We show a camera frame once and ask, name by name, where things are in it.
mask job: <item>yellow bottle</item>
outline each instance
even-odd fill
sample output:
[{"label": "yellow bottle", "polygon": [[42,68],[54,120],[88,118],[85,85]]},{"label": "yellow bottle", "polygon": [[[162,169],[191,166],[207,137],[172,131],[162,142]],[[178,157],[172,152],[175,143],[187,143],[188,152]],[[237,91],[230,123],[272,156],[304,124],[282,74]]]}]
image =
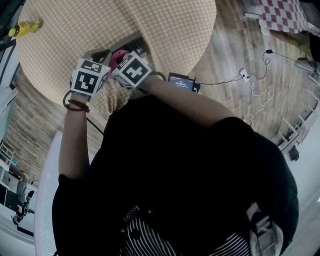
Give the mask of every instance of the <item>yellow bottle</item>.
[{"label": "yellow bottle", "polygon": [[40,26],[40,21],[22,21],[14,28],[10,29],[9,37],[20,38],[28,33],[36,32]]}]

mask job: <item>wooden floor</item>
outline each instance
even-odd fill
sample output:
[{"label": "wooden floor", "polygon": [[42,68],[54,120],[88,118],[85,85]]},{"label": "wooden floor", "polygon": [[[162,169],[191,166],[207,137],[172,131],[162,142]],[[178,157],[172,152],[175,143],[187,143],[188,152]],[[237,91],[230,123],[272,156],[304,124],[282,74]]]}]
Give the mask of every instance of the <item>wooden floor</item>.
[{"label": "wooden floor", "polygon": [[[293,46],[270,35],[262,35],[258,21],[243,16],[243,12],[256,12],[255,0],[216,0],[216,7],[217,17],[210,43],[190,73],[198,83],[229,81],[239,74],[241,68],[262,77],[265,73],[262,57],[267,49],[294,60],[301,56]],[[267,57],[271,62],[267,66],[266,77],[257,80],[252,76],[250,84],[257,95],[268,86],[274,86],[274,97],[254,117],[251,126],[277,143],[280,140],[277,131],[285,132],[287,129],[281,117],[295,124],[298,114],[307,115],[307,104],[314,107],[316,102],[305,87],[316,95],[319,95],[319,88],[308,79],[309,73],[295,67],[293,61],[275,54]],[[16,85],[19,94],[5,140],[15,148],[19,168],[30,175],[30,179],[39,178],[53,137],[57,130],[63,129],[66,111],[42,96],[22,70],[17,74]],[[223,103],[242,119],[256,113],[260,106],[259,97],[252,96],[250,87],[242,80],[203,85],[200,93]],[[91,114],[89,118],[103,129],[108,114]],[[88,124],[88,145],[92,153],[97,152],[101,141],[102,135]]]}]

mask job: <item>black and white striped fabric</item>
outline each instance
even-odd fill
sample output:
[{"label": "black and white striped fabric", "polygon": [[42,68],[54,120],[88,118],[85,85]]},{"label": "black and white striped fabric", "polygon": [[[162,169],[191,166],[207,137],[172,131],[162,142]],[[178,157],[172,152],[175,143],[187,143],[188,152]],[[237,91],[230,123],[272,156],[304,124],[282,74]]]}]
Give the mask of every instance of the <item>black and white striped fabric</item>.
[{"label": "black and white striped fabric", "polygon": [[[140,218],[132,219],[127,226],[126,241],[120,249],[120,256],[182,256],[168,241],[162,239]],[[248,242],[238,233],[225,240],[211,255],[204,256],[250,256]]]}]

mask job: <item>digital display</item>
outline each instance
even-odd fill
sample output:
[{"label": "digital display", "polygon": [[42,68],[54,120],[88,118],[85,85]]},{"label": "digital display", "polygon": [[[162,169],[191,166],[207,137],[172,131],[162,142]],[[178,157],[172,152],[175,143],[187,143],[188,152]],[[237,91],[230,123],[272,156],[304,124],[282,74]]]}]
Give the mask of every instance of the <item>digital display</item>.
[{"label": "digital display", "polygon": [[176,76],[170,76],[169,83],[173,84],[175,86],[186,88],[186,89],[188,89],[190,91],[192,91],[192,88],[193,88],[193,85],[194,85],[194,81],[193,80],[186,79],[186,78],[180,78],[180,77],[176,77]]}]

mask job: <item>electrical outlet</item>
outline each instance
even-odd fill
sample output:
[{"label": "electrical outlet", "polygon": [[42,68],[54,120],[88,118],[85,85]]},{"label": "electrical outlet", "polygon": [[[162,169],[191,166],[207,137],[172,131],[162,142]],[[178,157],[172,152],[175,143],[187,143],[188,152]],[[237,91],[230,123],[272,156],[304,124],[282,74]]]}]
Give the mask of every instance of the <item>electrical outlet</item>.
[{"label": "electrical outlet", "polygon": [[240,75],[242,76],[243,81],[244,81],[245,83],[247,83],[247,82],[249,81],[249,78],[247,78],[247,77],[248,77],[247,71],[246,71],[244,68],[241,68],[241,69],[239,70],[239,73],[240,73]]}]

